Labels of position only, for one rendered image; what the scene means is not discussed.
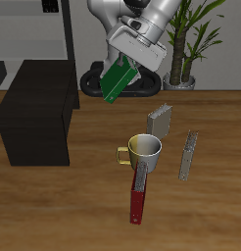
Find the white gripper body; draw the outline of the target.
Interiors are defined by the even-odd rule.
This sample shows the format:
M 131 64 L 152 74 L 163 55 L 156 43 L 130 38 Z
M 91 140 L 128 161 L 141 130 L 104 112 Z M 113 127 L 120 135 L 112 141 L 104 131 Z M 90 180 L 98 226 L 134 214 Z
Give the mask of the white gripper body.
M 108 33 L 108 43 L 136 63 L 155 72 L 167 54 L 167 48 L 158 42 L 146 46 L 138 39 L 138 33 L 127 25 L 116 25 Z

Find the green book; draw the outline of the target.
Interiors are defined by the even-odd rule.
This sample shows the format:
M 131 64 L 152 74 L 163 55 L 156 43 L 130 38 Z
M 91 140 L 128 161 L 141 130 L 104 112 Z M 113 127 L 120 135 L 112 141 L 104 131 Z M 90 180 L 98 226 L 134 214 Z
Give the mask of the green book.
M 133 60 L 129 57 L 123 55 L 122 67 L 117 65 L 118 59 L 100 80 L 104 100 L 109 103 L 113 103 L 130 83 L 134 83 L 134 77 L 138 72 Z

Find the thick grey book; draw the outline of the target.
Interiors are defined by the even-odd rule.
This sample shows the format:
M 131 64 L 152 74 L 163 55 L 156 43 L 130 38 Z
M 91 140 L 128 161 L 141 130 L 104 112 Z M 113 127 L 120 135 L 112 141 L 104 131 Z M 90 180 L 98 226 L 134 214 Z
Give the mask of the thick grey book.
M 172 106 L 167 103 L 147 116 L 147 133 L 163 139 L 169 134 Z

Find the thin grey book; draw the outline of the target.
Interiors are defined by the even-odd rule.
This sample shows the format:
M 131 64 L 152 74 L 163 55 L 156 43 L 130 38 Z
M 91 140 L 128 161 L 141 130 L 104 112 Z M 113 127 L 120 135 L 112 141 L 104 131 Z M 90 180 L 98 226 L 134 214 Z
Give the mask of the thin grey book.
M 180 180 L 188 179 L 197 137 L 198 137 L 198 131 L 191 131 L 191 130 L 188 131 L 188 135 L 182 152 L 181 165 L 178 175 L 178 178 Z

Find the red book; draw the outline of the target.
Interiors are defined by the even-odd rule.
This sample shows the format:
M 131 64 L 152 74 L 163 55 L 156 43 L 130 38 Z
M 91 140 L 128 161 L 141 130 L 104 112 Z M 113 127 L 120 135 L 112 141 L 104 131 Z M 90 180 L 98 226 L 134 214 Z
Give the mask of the red book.
M 146 194 L 148 163 L 137 161 L 130 190 L 130 222 L 140 225 Z

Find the green pot plant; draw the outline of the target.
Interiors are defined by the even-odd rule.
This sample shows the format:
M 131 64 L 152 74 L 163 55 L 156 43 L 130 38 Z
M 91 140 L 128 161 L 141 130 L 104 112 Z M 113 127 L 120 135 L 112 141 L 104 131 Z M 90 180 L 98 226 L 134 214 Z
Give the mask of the green pot plant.
M 179 9 L 169 22 L 172 31 L 168 30 L 169 44 L 173 47 L 171 70 L 163 77 L 164 90 L 193 90 L 196 79 L 191 75 L 192 63 L 205 59 L 202 53 L 209 47 L 221 44 L 216 40 L 219 27 L 204 37 L 210 21 L 196 27 L 196 23 L 211 10 L 220 6 L 225 0 L 208 0 L 196 9 L 191 8 L 192 0 L 182 0 Z

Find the yellow and white mug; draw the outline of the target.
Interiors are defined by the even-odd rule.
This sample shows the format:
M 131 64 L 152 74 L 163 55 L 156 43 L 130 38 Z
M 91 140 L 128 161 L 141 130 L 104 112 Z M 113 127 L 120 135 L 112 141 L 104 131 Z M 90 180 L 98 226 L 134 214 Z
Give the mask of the yellow and white mug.
M 162 148 L 162 142 L 156 136 L 136 134 L 128 140 L 126 147 L 117 149 L 117 162 L 121 165 L 131 165 L 135 169 L 136 162 L 143 161 L 148 164 L 148 173 L 151 173 L 156 168 Z M 129 159 L 122 160 L 120 152 L 127 152 Z

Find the small black box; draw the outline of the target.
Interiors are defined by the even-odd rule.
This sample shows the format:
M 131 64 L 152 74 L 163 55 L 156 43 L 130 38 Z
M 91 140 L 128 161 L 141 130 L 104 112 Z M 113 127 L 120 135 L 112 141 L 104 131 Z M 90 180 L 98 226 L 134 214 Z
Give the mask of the small black box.
M 42 10 L 44 13 L 58 13 L 58 0 L 41 0 Z

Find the dark brown desk caddy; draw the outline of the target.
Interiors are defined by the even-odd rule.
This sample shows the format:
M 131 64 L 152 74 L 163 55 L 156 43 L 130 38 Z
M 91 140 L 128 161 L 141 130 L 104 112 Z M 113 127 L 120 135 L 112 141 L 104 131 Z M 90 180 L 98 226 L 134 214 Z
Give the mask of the dark brown desk caddy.
M 25 60 L 0 104 L 10 164 L 67 166 L 67 137 L 78 107 L 73 60 Z

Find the flat black base plate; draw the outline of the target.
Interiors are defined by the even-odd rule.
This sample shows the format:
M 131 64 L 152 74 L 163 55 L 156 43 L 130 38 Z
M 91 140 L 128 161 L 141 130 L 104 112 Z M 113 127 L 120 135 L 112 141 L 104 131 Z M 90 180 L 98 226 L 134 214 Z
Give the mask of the flat black base plate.
M 84 94 L 91 97 L 102 97 L 100 86 L 100 74 L 103 71 L 104 63 L 95 61 L 91 64 L 90 70 L 80 79 L 80 89 Z M 120 94 L 120 97 L 150 97 L 156 95 L 162 87 L 161 78 L 147 68 L 138 68 L 141 78 L 127 86 Z

